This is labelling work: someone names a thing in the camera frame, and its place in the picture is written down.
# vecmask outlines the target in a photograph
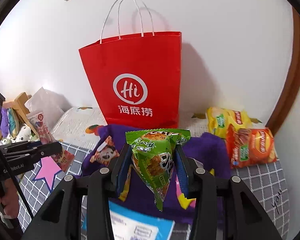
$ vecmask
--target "black cable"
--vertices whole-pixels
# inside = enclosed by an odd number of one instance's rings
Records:
[[[20,197],[21,197],[23,203],[25,204],[26,209],[27,209],[27,211],[28,211],[28,213],[29,213],[29,215],[30,215],[30,217],[31,217],[31,219],[32,219],[32,218],[33,218],[33,214],[32,214],[31,208],[30,208],[30,206],[29,206],[29,203],[28,203],[28,201],[26,200],[26,197],[25,197],[25,195],[23,194],[23,192],[22,192],[22,190],[21,190],[21,188],[20,188],[20,185],[19,185],[19,183],[17,182],[16,177],[13,175],[12,170],[11,170],[11,168],[10,168],[10,165],[9,165],[8,161],[6,160],[6,158],[5,158],[4,154],[3,154],[3,152],[1,151],[1,149],[0,149],[0,159],[1,159],[2,163],[3,163],[3,165],[5,166],[5,168],[6,168],[7,172],[8,172],[8,174],[9,174],[10,178],[12,179],[13,184],[14,184],[14,186],[16,187],[16,189],[17,189],[17,191],[18,191],[18,193],[19,193],[19,195],[20,195]]]

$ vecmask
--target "lay's logo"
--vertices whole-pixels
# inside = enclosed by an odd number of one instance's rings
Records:
[[[234,111],[235,121],[237,124],[242,124],[241,113],[239,111]]]
[[[266,133],[264,131],[259,131],[260,133],[260,152],[266,152]]]
[[[233,149],[233,159],[234,159],[235,161],[238,161],[238,159],[239,159],[239,148],[238,148],[238,147],[235,147],[235,148]]]

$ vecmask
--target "snack wrapper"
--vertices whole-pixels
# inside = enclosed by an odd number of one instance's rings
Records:
[[[190,139],[189,130],[154,129],[126,133],[132,147],[135,171],[154,193],[157,208],[162,211],[163,201],[173,171],[173,154],[176,144]]]
[[[38,132],[42,144],[56,142],[56,139],[49,132],[47,124],[44,121],[44,113],[42,111],[31,112],[26,117]],[[59,154],[51,155],[51,157],[64,172],[68,170],[74,160],[74,155],[64,149]]]
[[[108,165],[110,160],[114,157],[119,157],[118,151],[114,147],[114,143],[111,136],[105,139],[105,141],[98,147],[96,153],[91,156],[90,162],[98,162],[104,165]],[[119,199],[121,201],[125,201],[130,188],[130,176],[131,176],[131,166],[128,170],[128,175],[126,182],[123,187],[123,191],[121,192]]]
[[[271,163],[277,160],[274,138],[268,128],[240,128],[236,132],[234,126],[230,125],[226,134],[226,147],[231,168]]]
[[[234,111],[219,107],[210,107],[207,109],[208,129],[209,132],[223,139],[229,125],[233,125],[235,130],[240,128],[252,128],[251,120],[245,111]]]

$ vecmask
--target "wooden door frame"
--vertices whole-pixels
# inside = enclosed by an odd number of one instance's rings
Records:
[[[275,135],[289,114],[300,89],[300,15],[293,11],[292,59],[279,100],[266,126]]]

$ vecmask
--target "yellow chip bag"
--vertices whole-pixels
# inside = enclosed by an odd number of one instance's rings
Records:
[[[240,128],[251,128],[252,123],[246,111],[233,111],[219,107],[210,107],[207,109],[208,129],[210,133],[223,139],[226,138],[226,132],[230,124],[237,131]]]

